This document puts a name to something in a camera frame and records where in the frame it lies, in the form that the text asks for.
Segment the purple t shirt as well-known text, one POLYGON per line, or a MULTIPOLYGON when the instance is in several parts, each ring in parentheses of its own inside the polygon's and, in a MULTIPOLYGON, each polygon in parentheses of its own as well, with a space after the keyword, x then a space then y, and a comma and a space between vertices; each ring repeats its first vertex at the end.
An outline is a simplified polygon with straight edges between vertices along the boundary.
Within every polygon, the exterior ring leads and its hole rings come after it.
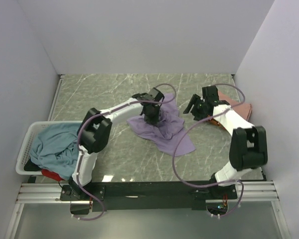
POLYGON ((185 134, 184 119, 179 117, 179 110, 172 93, 164 95, 160 108, 159 123, 156 126, 147 124, 144 116, 136 116, 127 120, 132 131, 143 139, 153 142, 159 151, 170 156, 183 156, 195 150, 190 137, 185 134))

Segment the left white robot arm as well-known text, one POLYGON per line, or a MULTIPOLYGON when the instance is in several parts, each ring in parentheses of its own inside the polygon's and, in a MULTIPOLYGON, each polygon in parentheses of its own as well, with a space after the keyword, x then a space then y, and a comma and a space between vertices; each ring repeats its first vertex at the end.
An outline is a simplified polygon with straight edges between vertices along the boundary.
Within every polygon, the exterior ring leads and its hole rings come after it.
POLYGON ((162 93, 141 93, 112 108, 88 111, 78 131, 78 161, 69 180, 77 199, 86 195, 84 187, 92 180, 97 155, 107 146, 112 127, 135 116, 144 116, 148 124, 158 124, 163 100, 162 93))

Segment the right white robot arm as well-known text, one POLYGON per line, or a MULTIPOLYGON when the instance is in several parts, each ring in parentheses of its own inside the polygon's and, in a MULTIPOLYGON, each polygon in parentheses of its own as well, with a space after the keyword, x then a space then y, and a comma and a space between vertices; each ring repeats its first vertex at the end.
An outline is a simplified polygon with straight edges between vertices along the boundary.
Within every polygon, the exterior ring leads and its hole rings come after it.
POLYGON ((267 164, 265 128, 254 126, 243 119, 227 101, 220 100, 217 94, 211 97, 194 94, 183 113, 192 113, 196 121, 213 117, 231 136, 229 161, 214 173, 210 180, 211 183, 221 182, 221 184, 210 187, 210 192, 225 193, 228 187, 234 184, 233 180, 239 180, 244 174, 267 164))

